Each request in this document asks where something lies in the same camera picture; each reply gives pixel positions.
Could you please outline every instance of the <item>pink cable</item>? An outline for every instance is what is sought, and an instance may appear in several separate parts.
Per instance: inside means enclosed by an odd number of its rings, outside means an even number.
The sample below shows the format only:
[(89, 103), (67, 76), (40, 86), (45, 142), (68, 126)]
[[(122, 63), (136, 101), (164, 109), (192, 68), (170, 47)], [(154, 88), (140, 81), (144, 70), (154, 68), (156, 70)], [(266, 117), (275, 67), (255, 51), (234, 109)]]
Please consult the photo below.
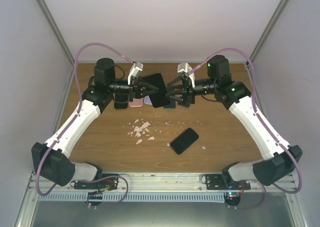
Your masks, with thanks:
[[(90, 47), (90, 46), (101, 46), (101, 47), (104, 47), (104, 48), (107, 48), (108, 50), (116, 53), (118, 56), (124, 58), (126, 61), (130, 62), (131, 64), (133, 64), (134, 62), (125, 57), (124, 55), (122, 55), (121, 53), (119, 53), (118, 51), (116, 51), (115, 49), (111, 48), (110, 46), (108, 45), (105, 45), (103, 43), (88, 43), (86, 45), (84, 45), (81, 49), (79, 49), (79, 51), (76, 53), (75, 55), (75, 58), (74, 58), (74, 63), (73, 63), (73, 72), (74, 72), (74, 78), (75, 78), (75, 83), (76, 83), (76, 87), (78, 89), (78, 94), (79, 94), (79, 106), (78, 106), (78, 109), (77, 109), (77, 113), (79, 114), (80, 111), (81, 111), (81, 107), (82, 107), (82, 92), (81, 92), (81, 87), (80, 87), (80, 83), (79, 83), (79, 79), (78, 79), (78, 75), (77, 75), (77, 66), (78, 66), (78, 58), (79, 58), (79, 55), (80, 53), (86, 49), (87, 47)], [(48, 194), (50, 194), (50, 192), (54, 189), (54, 187), (57, 185), (57, 184), (53, 184), (51, 186), (51, 188), (46, 192), (46, 193), (43, 193), (41, 192), (40, 190), (40, 185), (39, 185), (39, 180), (40, 180), (40, 173), (41, 173), (41, 169), (42, 169), (42, 166), (47, 158), (47, 156), (49, 155), (50, 151), (54, 148), (54, 146), (56, 145), (56, 143), (58, 143), (59, 139), (62, 137), (62, 135), (67, 131), (67, 129), (73, 124), (73, 122), (75, 122), (76, 118), (78, 117), (78, 115), (75, 115), (73, 116), (73, 118), (71, 119), (71, 121), (66, 125), (66, 127), (61, 131), (61, 133), (57, 136), (57, 141), (54, 141), (52, 143), (52, 145), (46, 150), (46, 152), (44, 153), (43, 157), (41, 158), (40, 160), (40, 163), (38, 165), (38, 169), (36, 171), (36, 176), (35, 176), (35, 189), (36, 189), (36, 192), (40, 195), (40, 196), (47, 196)]]
[(256, 93), (256, 73), (255, 73), (255, 68), (254, 68), (254, 64), (252, 63), (252, 61), (250, 60), (250, 58), (241, 50), (237, 49), (237, 48), (224, 48), (221, 49), (217, 52), (215, 52), (214, 54), (210, 55), (208, 58), (206, 58), (201, 64), (198, 64), (194, 69), (190, 70), (188, 72), (189, 75), (191, 75), (192, 73), (194, 73), (195, 71), (197, 71), (198, 69), (200, 69), (204, 64), (206, 64), (206, 62), (208, 62), (212, 57), (221, 54), (222, 52), (225, 51), (233, 51), (233, 52), (237, 52), (239, 54), (241, 54), (243, 57), (245, 57), (245, 59), (248, 61), (249, 66), (251, 67), (251, 73), (252, 73), (252, 108), (257, 116), (257, 118), (259, 119), (259, 121), (261, 122), (261, 124), (263, 125), (263, 127), (266, 129), (266, 131), (271, 135), (271, 137), (274, 139), (274, 141), (283, 149), (283, 151), (289, 156), (289, 158), (292, 160), (297, 175), (298, 175), (298, 179), (299, 179), (299, 184), (298, 187), (293, 190), (286, 190), (281, 188), (280, 186), (278, 186), (277, 184), (273, 184), (276, 188), (278, 188), (279, 190), (287, 193), (287, 194), (296, 194), (298, 193), (301, 189), (302, 189), (302, 185), (303, 185), (303, 180), (302, 180), (302, 173), (301, 173), (301, 169), (296, 161), (296, 159), (293, 157), (293, 155), (289, 152), (289, 150), (282, 144), (280, 143), (280, 141), (278, 140), (278, 138), (275, 136), (275, 134), (271, 131), (271, 129), (268, 127), (268, 125), (264, 122), (264, 120), (261, 118), (260, 114), (257, 113), (257, 104), (256, 104), (256, 97), (257, 97), (257, 93)]

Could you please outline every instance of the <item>white debris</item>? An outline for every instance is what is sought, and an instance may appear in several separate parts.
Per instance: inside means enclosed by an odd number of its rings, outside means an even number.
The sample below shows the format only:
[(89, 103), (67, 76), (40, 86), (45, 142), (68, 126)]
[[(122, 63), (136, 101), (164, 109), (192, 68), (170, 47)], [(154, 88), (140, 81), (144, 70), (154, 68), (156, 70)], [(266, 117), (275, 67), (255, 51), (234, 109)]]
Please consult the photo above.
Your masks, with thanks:
[(145, 123), (141, 126), (141, 128), (142, 128), (142, 129), (147, 128), (149, 125), (150, 125), (149, 122), (145, 122)]

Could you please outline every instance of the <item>wooden surface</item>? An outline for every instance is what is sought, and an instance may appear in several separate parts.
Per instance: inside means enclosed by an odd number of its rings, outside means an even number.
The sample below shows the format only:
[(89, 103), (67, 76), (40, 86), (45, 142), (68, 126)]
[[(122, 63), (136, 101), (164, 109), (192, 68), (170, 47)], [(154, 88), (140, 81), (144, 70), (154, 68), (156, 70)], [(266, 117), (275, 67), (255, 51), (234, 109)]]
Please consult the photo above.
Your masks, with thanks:
[[(130, 65), (119, 64), (128, 74)], [(78, 77), (81, 91), (87, 87), (95, 64), (79, 64)], [(233, 80), (250, 87), (247, 72), (242, 64), (231, 64)], [(165, 83), (177, 77), (176, 63), (145, 64), (143, 75), (160, 72)], [(196, 78), (207, 78), (206, 67), (195, 73)], [(63, 123), (74, 111), (79, 96), (73, 80), (66, 103)], [(220, 172), (234, 162), (248, 162), (261, 158), (254, 141), (241, 123), (221, 103), (209, 102), (196, 96), (190, 108), (176, 109), (142, 107), (114, 109), (111, 102), (104, 112), (84, 132), (70, 156), (73, 162), (90, 162), (104, 171), (125, 172)], [(149, 122), (150, 136), (131, 136), (133, 126)], [(199, 139), (184, 153), (177, 155), (170, 143), (186, 128), (193, 128)]]

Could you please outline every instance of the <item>wire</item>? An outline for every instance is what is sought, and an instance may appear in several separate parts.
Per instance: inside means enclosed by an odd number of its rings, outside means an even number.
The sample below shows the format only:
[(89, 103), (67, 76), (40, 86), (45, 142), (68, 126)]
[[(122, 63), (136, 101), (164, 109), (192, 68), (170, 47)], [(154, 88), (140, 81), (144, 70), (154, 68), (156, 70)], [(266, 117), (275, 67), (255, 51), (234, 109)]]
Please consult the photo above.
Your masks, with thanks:
[[(75, 58), (74, 58), (74, 63), (73, 63), (73, 72), (74, 72), (74, 79), (75, 79), (75, 83), (76, 83), (76, 87), (77, 87), (77, 90), (78, 90), (78, 94), (79, 94), (79, 105), (77, 107), (77, 113), (79, 114), (80, 111), (81, 111), (81, 107), (82, 107), (82, 92), (81, 92), (81, 87), (80, 87), (80, 83), (79, 83), (79, 78), (78, 78), (78, 74), (77, 74), (77, 65), (78, 65), (78, 58), (79, 58), (79, 55), (81, 54), (81, 52), (86, 49), (87, 47), (90, 47), (90, 46), (101, 46), (101, 47), (104, 47), (104, 48), (107, 48), (108, 50), (116, 53), (118, 56), (121, 56), (122, 58), (124, 58), (126, 61), (130, 62), (131, 64), (133, 64), (134, 62), (125, 57), (124, 55), (122, 55), (121, 53), (119, 53), (118, 51), (116, 51), (115, 49), (111, 48), (110, 46), (108, 45), (105, 45), (103, 43), (88, 43), (84, 46), (82, 46), (79, 51), (76, 53), (75, 55)], [(41, 192), (40, 190), (40, 185), (39, 185), (39, 180), (40, 180), (40, 173), (41, 173), (41, 169), (42, 169), (42, 166), (47, 158), (47, 156), (49, 155), (50, 151), (55, 147), (56, 143), (59, 141), (59, 139), (62, 137), (62, 135), (67, 131), (67, 129), (73, 124), (73, 122), (76, 120), (76, 118), (79, 116), (78, 114), (75, 114), (73, 116), (73, 118), (71, 119), (71, 121), (64, 127), (64, 129), (60, 132), (60, 134), (56, 137), (57, 140), (53, 141), (52, 145), (46, 150), (46, 152), (44, 153), (43, 157), (41, 158), (40, 160), (40, 163), (38, 165), (38, 168), (36, 170), (36, 176), (35, 176), (35, 189), (36, 189), (36, 192), (40, 195), (40, 196), (47, 196), (48, 194), (50, 194), (50, 192), (55, 188), (55, 186), (57, 184), (53, 184), (50, 189), (43, 193)]]
[[(235, 209), (239, 209), (239, 210), (252, 210), (252, 209), (255, 209), (255, 208), (259, 208), (260, 206), (263, 206), (265, 203), (266, 203), (266, 201), (267, 201), (267, 190), (266, 190), (266, 187), (263, 185), (263, 184), (261, 184), (261, 183), (259, 183), (258, 182), (258, 184), (262, 187), (262, 189), (263, 189), (263, 200), (261, 201), (261, 203), (259, 203), (259, 204), (257, 204), (257, 205), (254, 205), (254, 206), (249, 206), (249, 207), (234, 207)], [(228, 208), (230, 208), (230, 205), (228, 205), (226, 202), (224, 202), (224, 204), (228, 207)]]
[(205, 99), (206, 101), (210, 101), (210, 102), (219, 102), (219, 101), (214, 100), (214, 99), (208, 99), (208, 98), (206, 98), (204, 95), (201, 95), (201, 97), (202, 97), (203, 99)]
[(241, 182), (240, 182), (240, 185), (241, 185), (242, 192), (239, 193), (239, 195), (241, 196), (245, 192), (245, 185)]
[(124, 69), (121, 68), (121, 67), (120, 67), (119, 65), (117, 65), (117, 64), (115, 64), (114, 66), (117, 67), (118, 69), (120, 69), (120, 70), (122, 71), (122, 77), (120, 78), (120, 80), (122, 80), (122, 79), (125, 77), (125, 75), (126, 75)]
[[(124, 180), (125, 185), (126, 185), (126, 189), (125, 189), (125, 193), (124, 193), (123, 197), (119, 201), (117, 201), (115, 203), (112, 203), (112, 204), (109, 204), (109, 205), (103, 205), (103, 206), (95, 206), (94, 209), (108, 208), (108, 207), (116, 206), (116, 205), (120, 204), (122, 201), (124, 201), (124, 199), (128, 195), (128, 191), (129, 191), (128, 181), (124, 177), (122, 177), (120, 175), (110, 175), (110, 176), (103, 177), (103, 178), (96, 179), (96, 180), (81, 180), (81, 182), (84, 182), (84, 183), (97, 183), (97, 182), (104, 181), (104, 180), (111, 179), (111, 178), (120, 178), (120, 179)], [(88, 208), (91, 208), (91, 205), (89, 203), (90, 198), (95, 196), (95, 195), (96, 194), (88, 195), (88, 197), (86, 199), (86, 204), (88, 205)]]
[(252, 63), (252, 61), (250, 60), (250, 58), (241, 50), (237, 49), (237, 48), (224, 48), (221, 49), (215, 53), (213, 53), (212, 55), (210, 55), (208, 58), (206, 58), (201, 64), (198, 64), (195, 68), (193, 68), (192, 70), (190, 70), (188, 72), (189, 75), (191, 75), (192, 73), (194, 73), (195, 71), (197, 71), (198, 69), (200, 69), (207, 61), (209, 61), (212, 57), (225, 52), (225, 51), (233, 51), (233, 52), (237, 52), (239, 54), (241, 54), (249, 63), (249, 66), (251, 67), (251, 73), (252, 73), (252, 108), (254, 110), (254, 113), (256, 115), (256, 117), (259, 119), (260, 123), (263, 125), (263, 127), (266, 129), (266, 131), (271, 135), (271, 137), (274, 139), (274, 141), (281, 147), (281, 149), (283, 149), (283, 151), (289, 156), (289, 158), (291, 159), (292, 163), (295, 166), (297, 175), (298, 175), (298, 186), (295, 190), (290, 191), (290, 190), (286, 190), (284, 188), (281, 188), (280, 186), (278, 186), (277, 184), (273, 184), (276, 188), (278, 188), (279, 190), (287, 193), (287, 194), (296, 194), (298, 193), (301, 189), (302, 189), (302, 185), (303, 185), (303, 179), (302, 179), (302, 172), (301, 169), (296, 161), (296, 159), (293, 157), (293, 155), (289, 152), (289, 150), (282, 144), (280, 143), (279, 139), (275, 136), (275, 134), (272, 132), (272, 130), (268, 127), (268, 125), (265, 123), (265, 121), (262, 119), (262, 117), (260, 116), (260, 114), (258, 113), (258, 107), (256, 104), (256, 98), (257, 98), (257, 93), (256, 93), (256, 72), (255, 72), (255, 68), (254, 68), (254, 64)]

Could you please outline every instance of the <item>phone case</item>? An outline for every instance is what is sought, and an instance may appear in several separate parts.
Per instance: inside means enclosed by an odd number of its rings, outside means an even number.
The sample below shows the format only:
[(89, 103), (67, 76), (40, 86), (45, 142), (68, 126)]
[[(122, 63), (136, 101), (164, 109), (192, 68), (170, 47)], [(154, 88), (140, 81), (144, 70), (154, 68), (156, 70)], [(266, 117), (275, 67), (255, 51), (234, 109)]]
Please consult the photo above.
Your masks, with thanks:
[(130, 107), (141, 107), (143, 105), (143, 98), (133, 98), (132, 102), (129, 102)]

